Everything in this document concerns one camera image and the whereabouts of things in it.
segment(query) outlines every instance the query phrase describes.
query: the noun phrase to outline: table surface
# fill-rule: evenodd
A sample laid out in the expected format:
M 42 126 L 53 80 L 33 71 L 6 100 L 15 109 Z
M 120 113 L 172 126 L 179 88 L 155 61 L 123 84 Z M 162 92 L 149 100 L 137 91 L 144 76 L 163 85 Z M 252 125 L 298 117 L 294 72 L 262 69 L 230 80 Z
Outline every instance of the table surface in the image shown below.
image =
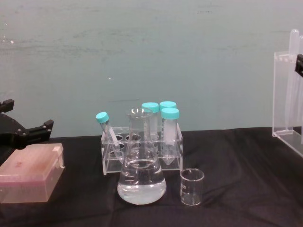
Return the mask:
M 55 138 L 64 170 L 47 203 L 0 204 L 1 227 L 301 227 L 303 159 L 270 128 L 186 131 L 184 167 L 205 173 L 204 199 L 179 199 L 179 172 L 164 171 L 165 195 L 135 206 L 117 194 L 119 174 L 103 176 L 100 137 Z

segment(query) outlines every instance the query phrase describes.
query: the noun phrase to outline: tube with teal cap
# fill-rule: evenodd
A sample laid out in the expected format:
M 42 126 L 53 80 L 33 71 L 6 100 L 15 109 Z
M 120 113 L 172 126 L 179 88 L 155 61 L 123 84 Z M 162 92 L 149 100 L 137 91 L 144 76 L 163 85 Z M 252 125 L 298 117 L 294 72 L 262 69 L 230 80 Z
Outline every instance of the tube with teal cap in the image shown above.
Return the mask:
M 163 161 L 170 165 L 176 158 L 177 151 L 177 121 L 179 110 L 177 108 L 163 108 L 162 117 L 162 139 L 161 156 Z
M 96 115 L 97 122 L 101 125 L 103 132 L 110 144 L 110 150 L 114 152 L 115 157 L 123 163 L 123 152 L 120 151 L 118 139 L 114 133 L 113 128 L 109 124 L 109 116 L 106 112 L 100 112 Z
M 142 108 L 148 108 L 152 110 L 152 115 L 150 117 L 150 129 L 151 129 L 151 139 L 158 139 L 158 112 L 159 104 L 158 103 L 143 103 Z
M 162 110 L 164 108 L 177 108 L 177 104 L 175 102 L 172 102 L 172 101 L 160 102 L 160 110 Z

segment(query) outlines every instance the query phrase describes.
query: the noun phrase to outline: small glass beaker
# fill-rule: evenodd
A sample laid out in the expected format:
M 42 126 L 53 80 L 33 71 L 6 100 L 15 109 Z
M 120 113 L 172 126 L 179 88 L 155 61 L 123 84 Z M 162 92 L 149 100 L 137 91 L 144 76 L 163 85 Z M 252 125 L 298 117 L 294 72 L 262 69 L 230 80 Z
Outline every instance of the small glass beaker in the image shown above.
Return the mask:
M 204 173 L 199 169 L 189 168 L 180 172 L 181 202 L 185 205 L 195 206 L 202 202 L 202 184 Z

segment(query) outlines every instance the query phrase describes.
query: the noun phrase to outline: beaker rim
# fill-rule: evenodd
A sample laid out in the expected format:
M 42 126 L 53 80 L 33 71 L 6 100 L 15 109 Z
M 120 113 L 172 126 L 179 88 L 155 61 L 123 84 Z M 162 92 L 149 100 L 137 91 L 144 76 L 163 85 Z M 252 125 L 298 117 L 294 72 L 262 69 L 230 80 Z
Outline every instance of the beaker rim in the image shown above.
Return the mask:
M 127 110 L 126 115 L 130 118 L 147 118 L 152 115 L 152 110 L 146 107 L 136 107 Z

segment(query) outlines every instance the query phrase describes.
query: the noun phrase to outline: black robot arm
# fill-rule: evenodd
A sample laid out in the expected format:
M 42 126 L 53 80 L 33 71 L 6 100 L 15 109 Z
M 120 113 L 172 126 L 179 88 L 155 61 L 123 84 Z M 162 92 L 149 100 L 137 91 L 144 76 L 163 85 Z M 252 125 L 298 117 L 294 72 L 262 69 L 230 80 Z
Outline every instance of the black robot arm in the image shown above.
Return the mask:
M 13 107 L 12 99 L 0 103 L 0 146 L 24 149 L 27 145 L 49 140 L 53 129 L 52 120 L 39 127 L 26 129 L 15 119 L 3 114 L 11 111 Z

